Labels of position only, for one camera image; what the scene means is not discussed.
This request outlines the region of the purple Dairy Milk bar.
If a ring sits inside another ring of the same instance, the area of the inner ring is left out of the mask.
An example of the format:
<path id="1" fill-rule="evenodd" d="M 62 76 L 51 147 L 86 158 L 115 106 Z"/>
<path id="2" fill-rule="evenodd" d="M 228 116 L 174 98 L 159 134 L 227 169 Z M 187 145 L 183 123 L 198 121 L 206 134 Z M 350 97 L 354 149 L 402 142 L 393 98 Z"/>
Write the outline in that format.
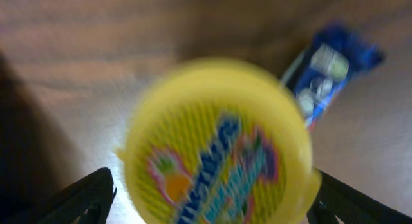
<path id="1" fill-rule="evenodd" d="M 384 61 L 378 46 L 339 23 L 318 31 L 281 82 L 292 92 L 306 127 L 312 127 L 351 79 Z"/>

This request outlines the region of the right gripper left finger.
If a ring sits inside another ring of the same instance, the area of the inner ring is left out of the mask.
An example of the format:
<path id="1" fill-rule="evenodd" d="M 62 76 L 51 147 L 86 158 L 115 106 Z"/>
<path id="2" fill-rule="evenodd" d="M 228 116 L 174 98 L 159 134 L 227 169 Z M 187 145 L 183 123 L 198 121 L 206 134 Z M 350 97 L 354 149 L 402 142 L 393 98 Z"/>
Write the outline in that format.
<path id="1" fill-rule="evenodd" d="M 102 167 L 64 188 L 48 201 L 7 218 L 6 222 L 105 224 L 116 193 L 111 170 Z"/>

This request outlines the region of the yellow round candy tub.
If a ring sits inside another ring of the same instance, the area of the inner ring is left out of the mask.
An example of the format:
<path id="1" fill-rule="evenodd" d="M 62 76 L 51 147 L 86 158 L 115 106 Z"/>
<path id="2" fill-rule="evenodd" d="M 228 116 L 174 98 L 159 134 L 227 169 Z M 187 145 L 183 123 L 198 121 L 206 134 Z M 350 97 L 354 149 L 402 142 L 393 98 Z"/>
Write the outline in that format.
<path id="1" fill-rule="evenodd" d="M 289 91 L 236 59 L 185 62 L 160 79 L 117 154 L 146 223 L 299 223 L 321 184 Z"/>

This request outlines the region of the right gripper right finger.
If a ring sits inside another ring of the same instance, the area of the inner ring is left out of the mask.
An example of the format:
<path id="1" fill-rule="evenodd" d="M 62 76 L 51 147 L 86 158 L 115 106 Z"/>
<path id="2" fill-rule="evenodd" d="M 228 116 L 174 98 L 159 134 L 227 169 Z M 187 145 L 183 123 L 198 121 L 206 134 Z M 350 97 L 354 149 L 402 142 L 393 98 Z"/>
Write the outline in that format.
<path id="1" fill-rule="evenodd" d="M 309 224 L 411 224 L 411 217 L 321 172 L 322 183 L 307 212 Z"/>

